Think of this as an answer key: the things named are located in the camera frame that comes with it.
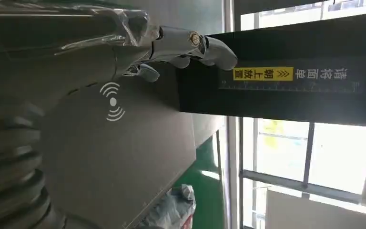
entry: robotic arm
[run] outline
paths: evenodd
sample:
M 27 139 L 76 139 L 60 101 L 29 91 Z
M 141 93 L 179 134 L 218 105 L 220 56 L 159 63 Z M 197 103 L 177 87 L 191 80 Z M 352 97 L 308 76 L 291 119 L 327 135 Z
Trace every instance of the robotic arm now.
M 142 10 L 88 2 L 0 0 L 0 95 L 47 111 L 93 83 L 123 75 L 153 82 L 159 74 L 150 62 L 184 68 L 197 59 L 225 70 L 236 65 L 234 53 L 217 39 L 154 25 Z
M 0 228 L 64 227 L 38 170 L 41 154 L 31 147 L 44 111 L 95 83 L 128 76 L 154 82 L 159 73 L 148 63 L 184 68 L 191 59 L 224 70 L 237 63 L 221 41 L 153 25 L 142 10 L 102 0 L 0 0 Z

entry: wireless signal icon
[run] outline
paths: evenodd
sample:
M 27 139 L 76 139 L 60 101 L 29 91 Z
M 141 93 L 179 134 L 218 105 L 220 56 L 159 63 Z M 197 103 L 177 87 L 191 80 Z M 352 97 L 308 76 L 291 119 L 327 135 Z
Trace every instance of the wireless signal icon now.
M 125 111 L 122 107 L 117 105 L 117 99 L 115 96 L 117 95 L 117 92 L 120 88 L 120 85 L 115 82 L 109 82 L 103 85 L 103 87 L 100 89 L 100 93 L 102 93 L 106 97 L 110 97 L 110 106 L 112 106 L 109 110 L 109 114 L 107 115 L 107 120 L 111 122 L 115 122 L 122 118 Z

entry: plastic wrap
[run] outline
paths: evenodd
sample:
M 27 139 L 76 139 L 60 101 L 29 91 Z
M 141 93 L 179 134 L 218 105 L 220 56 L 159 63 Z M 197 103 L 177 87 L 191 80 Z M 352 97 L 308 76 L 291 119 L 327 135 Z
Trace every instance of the plastic wrap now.
M 105 43 L 149 46 L 158 37 L 159 25 L 146 11 L 104 0 L 0 0 L 0 52 L 39 56 Z
M 140 222 L 137 229 L 191 229 L 195 208 L 192 186 L 172 188 Z

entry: black panel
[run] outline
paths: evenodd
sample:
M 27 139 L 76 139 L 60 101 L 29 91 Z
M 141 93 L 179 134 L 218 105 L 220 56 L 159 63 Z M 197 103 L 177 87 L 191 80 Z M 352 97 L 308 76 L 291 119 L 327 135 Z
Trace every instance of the black panel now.
M 366 15 L 213 37 L 235 52 L 238 66 L 244 62 L 366 57 Z M 366 81 L 359 94 L 227 90 L 218 89 L 220 71 L 198 62 L 177 70 L 181 111 L 366 125 Z

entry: window frame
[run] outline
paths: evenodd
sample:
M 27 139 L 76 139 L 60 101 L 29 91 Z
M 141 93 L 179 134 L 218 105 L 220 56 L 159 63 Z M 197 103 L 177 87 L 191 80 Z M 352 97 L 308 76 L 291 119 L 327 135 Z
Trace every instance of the window frame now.
M 254 168 L 257 158 L 257 140 L 258 140 L 258 119 L 254 118 L 254 126 L 253 126 L 253 158 L 254 158 Z M 362 203 L 362 195 L 351 193 L 331 187 L 320 186 L 316 184 L 309 183 L 309 174 L 311 168 L 311 159 L 312 159 L 312 145 L 314 141 L 315 134 L 315 123 L 309 122 L 308 128 L 308 139 L 306 146 L 306 157 L 305 157 L 305 165 L 304 165 L 304 179 L 303 181 L 292 180 L 284 177 L 277 177 L 269 174 L 259 173 L 251 170 L 244 169 L 244 118 L 239 118 L 239 198 L 240 198 L 240 228 L 241 229 L 252 229 L 251 227 L 244 225 L 244 185 L 243 179 L 249 179 L 253 182 L 253 187 L 256 186 L 256 182 L 263 182 L 270 185 L 281 186 L 285 188 L 290 188 L 293 190 L 301 191 L 301 198 L 309 199 L 310 194 L 323 196 L 326 198 L 336 199 L 343 202 L 349 202 L 353 204 L 361 204 Z M 256 211 L 256 192 L 252 192 L 252 212 Z M 256 223 L 256 215 L 252 214 L 252 224 Z

